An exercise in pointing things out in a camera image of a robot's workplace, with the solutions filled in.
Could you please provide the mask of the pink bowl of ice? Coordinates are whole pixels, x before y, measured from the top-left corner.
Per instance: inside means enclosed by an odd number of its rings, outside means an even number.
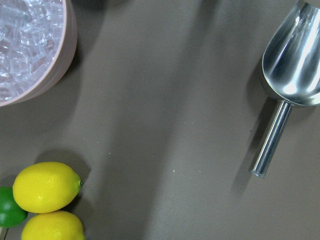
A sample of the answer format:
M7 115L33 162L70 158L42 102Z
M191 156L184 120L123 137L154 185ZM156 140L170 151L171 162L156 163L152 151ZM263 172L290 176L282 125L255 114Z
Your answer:
M0 2L0 105L32 99L67 72L77 46L70 0Z

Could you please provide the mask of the steel ice scoop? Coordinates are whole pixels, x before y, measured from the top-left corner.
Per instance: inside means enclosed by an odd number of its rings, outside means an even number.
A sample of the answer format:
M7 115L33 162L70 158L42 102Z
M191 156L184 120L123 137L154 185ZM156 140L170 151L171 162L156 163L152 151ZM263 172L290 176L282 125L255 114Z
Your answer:
M320 5L298 0L263 53L262 87L276 100L250 172L264 178L293 107L320 104Z

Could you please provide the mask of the green lime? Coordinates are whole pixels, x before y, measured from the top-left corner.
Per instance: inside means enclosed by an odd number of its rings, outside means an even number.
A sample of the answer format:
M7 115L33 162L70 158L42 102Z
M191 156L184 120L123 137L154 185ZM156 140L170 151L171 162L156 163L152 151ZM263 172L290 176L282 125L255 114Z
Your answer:
M0 226L12 228L26 220L28 212L15 201L11 187L0 187Z

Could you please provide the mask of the yellow lemon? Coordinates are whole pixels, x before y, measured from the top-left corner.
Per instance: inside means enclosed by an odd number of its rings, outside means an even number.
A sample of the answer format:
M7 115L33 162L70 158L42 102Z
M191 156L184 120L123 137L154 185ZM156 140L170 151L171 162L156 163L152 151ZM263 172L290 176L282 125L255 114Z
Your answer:
M40 162L24 168L12 191L16 203L31 213L50 213L73 201L82 187L81 177L61 162Z
M67 211L57 210L33 216L25 224L22 240L84 240L80 219Z

